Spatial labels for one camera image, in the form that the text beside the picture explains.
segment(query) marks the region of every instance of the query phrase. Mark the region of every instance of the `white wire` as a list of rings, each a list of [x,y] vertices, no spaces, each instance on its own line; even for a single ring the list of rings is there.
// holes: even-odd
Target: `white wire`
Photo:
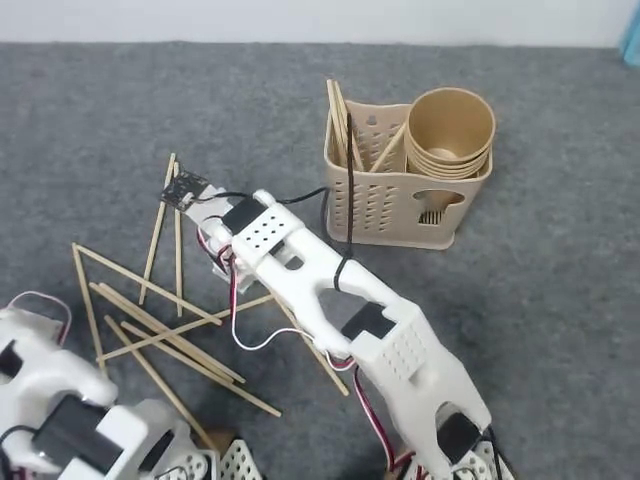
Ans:
[[[229,268],[231,268],[231,335],[233,336],[233,339],[235,340],[235,342],[238,344],[240,348],[242,348],[243,350],[247,350],[249,352],[255,352],[269,345],[269,343],[271,343],[271,341],[274,338],[276,338],[278,335],[282,333],[298,333],[300,335],[304,335],[305,337],[313,341],[313,337],[303,330],[299,330],[297,328],[281,328],[273,332],[271,335],[269,335],[269,337],[267,337],[267,339],[264,342],[258,345],[250,346],[242,343],[242,341],[238,338],[238,335],[236,333],[236,316],[237,316],[236,311],[238,306],[238,280],[236,277],[233,260],[229,262]]]
[[[358,396],[358,400],[360,400],[360,405],[362,406],[362,409],[364,410],[365,415],[369,419],[369,423],[371,424],[373,431],[376,432],[376,435],[378,436],[378,439],[382,444],[382,448],[384,450],[384,456],[386,457],[386,460],[387,460],[387,471],[390,472],[393,469],[393,453],[389,451],[389,447],[390,447],[390,445],[388,445],[389,440],[388,438],[386,438],[386,435],[384,434],[384,432],[381,432],[378,429],[378,425],[376,424],[376,421],[373,419],[373,412],[369,410],[369,406],[367,405],[367,401],[364,399],[363,392],[360,390],[360,387],[358,387],[358,382],[355,381],[355,376],[354,376],[353,384],[355,386],[355,391],[356,391],[356,395]]]
[[[329,366],[336,372],[346,372],[347,370],[351,370],[351,368],[353,368],[353,366],[356,364],[355,360],[351,359],[348,365],[345,365],[343,367],[338,367],[333,363],[333,360],[331,359],[331,355],[329,355],[329,352],[324,352],[324,356],[327,359],[327,363],[329,364]]]
[[[67,305],[65,302],[60,300],[58,297],[54,297],[53,295],[47,295],[46,293],[38,292],[36,290],[26,290],[22,293],[19,293],[15,297],[13,297],[13,299],[7,304],[7,308],[13,307],[18,300],[28,295],[35,295],[37,297],[41,297],[46,300],[51,300],[52,302],[55,302],[58,305],[60,305],[62,308],[64,308],[65,312],[67,312],[67,323],[65,324],[65,327],[58,340],[58,343],[60,345],[63,345],[65,340],[67,339],[67,335],[69,335],[69,330],[71,329],[71,323],[73,322],[73,314],[71,313],[71,309],[69,308],[69,305]]]

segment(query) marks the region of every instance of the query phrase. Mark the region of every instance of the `utensil holder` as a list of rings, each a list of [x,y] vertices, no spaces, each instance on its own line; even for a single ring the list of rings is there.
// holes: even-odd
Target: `utensil holder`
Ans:
[[[405,122],[409,105],[366,105],[346,102],[365,168],[369,170]],[[324,158],[328,185],[327,231],[346,241],[348,175],[339,165],[334,128],[329,115]],[[375,173],[354,172],[354,243],[444,250],[493,169],[493,154],[472,178],[441,180],[407,173],[404,142],[386,156]]]

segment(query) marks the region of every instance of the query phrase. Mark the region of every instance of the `white plastic part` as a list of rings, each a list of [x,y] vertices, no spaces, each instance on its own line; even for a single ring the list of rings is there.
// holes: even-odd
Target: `white plastic part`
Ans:
[[[14,425],[39,428],[49,413],[50,402],[60,392],[77,392],[86,402],[110,406],[117,387],[88,362],[61,350],[53,341],[23,322],[30,312],[0,310],[0,352],[12,344],[22,360],[18,374],[0,374],[0,432]],[[16,432],[3,443],[13,465],[41,473],[57,473],[59,468],[33,450],[31,435]]]
[[[97,369],[32,328],[34,322],[38,325],[41,321],[37,317],[15,308],[0,310],[0,352],[12,348],[22,361],[15,376],[0,374],[0,433],[15,425],[39,428],[61,394],[75,392],[84,402],[105,408],[117,397],[117,387]],[[189,426],[156,400],[145,400],[133,408],[110,408],[96,431],[122,449],[111,470],[102,475],[76,458],[59,479],[154,480],[176,466],[188,472],[188,480],[215,479],[218,475],[219,453],[198,451],[190,439]],[[140,464],[168,431],[173,433],[171,442],[151,471],[141,474]],[[45,474],[60,472],[46,455],[33,450],[29,433],[15,432],[2,446],[13,466]],[[210,470],[205,455],[212,460]]]
[[[249,447],[243,440],[231,443],[220,466],[220,480],[262,480]]]
[[[462,412],[479,431],[489,426],[491,414],[462,363],[438,341],[416,304],[399,299],[383,315],[396,322],[393,329],[383,339],[363,331],[351,343],[351,353],[384,397],[416,461],[446,477],[452,465],[437,439],[445,411]]]
[[[395,326],[383,339],[362,331],[349,341],[327,320],[318,298],[323,289],[334,288],[342,256],[266,191],[257,191],[254,198],[267,209],[232,238],[237,269],[254,275],[282,299],[314,337],[318,350],[341,359],[353,356],[382,393],[400,436],[416,452],[416,461],[438,477],[451,475],[454,466],[438,445],[438,426],[458,411],[478,431],[491,423],[491,414],[462,363],[438,341],[416,304],[354,260],[344,265],[340,289],[382,305],[383,316]],[[220,227],[213,236],[229,234]],[[288,269],[272,255],[276,245],[302,260],[302,266]]]
[[[122,449],[122,453],[104,477],[104,480],[203,480],[215,479],[219,467],[219,454],[206,451],[212,458],[212,468],[207,469],[205,454],[198,451],[191,441],[189,426],[164,403],[145,400],[136,407],[113,407],[98,424],[96,431]],[[148,472],[139,467],[162,436],[171,431],[173,439],[157,463]],[[84,480],[87,464],[74,460],[59,477],[60,480]]]
[[[333,278],[342,256],[267,192],[259,190],[254,197],[267,210],[233,237],[231,245],[236,257],[289,307],[302,328],[314,337],[318,350],[347,358],[349,341],[327,320],[318,299],[323,289],[334,288]],[[300,268],[289,270],[269,253],[279,242],[302,260]],[[355,260],[346,263],[340,275],[340,289],[385,306],[400,298]]]
[[[417,477],[418,465],[418,462],[414,458],[404,478],[407,480],[415,479]],[[489,465],[490,463],[487,463],[475,451],[469,451],[453,466],[452,471],[447,475],[438,476],[435,473],[429,472],[425,480],[455,480],[456,477],[460,480],[497,480],[495,470],[492,472]]]
[[[493,458],[493,445],[491,445],[491,442],[486,440],[479,442],[478,446],[474,449],[474,452],[489,466],[489,472],[491,473],[491,476],[487,476],[487,478],[496,480],[498,478],[498,475],[496,472],[496,462]],[[509,470],[509,466],[504,462],[504,460],[500,457],[498,461],[500,462],[500,466],[502,467],[500,469],[502,473],[502,480],[515,480],[514,472]]]

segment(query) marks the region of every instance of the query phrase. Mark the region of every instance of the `stacked paper cups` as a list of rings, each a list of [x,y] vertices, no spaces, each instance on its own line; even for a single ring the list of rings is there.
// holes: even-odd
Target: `stacked paper cups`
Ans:
[[[474,177],[487,162],[496,131],[491,107],[460,88],[439,88],[418,98],[404,137],[408,171],[443,180]]]

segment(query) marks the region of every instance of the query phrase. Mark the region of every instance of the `white wall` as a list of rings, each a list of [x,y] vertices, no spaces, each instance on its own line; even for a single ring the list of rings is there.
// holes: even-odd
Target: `white wall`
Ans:
[[[0,0],[0,41],[616,46],[638,0]]]

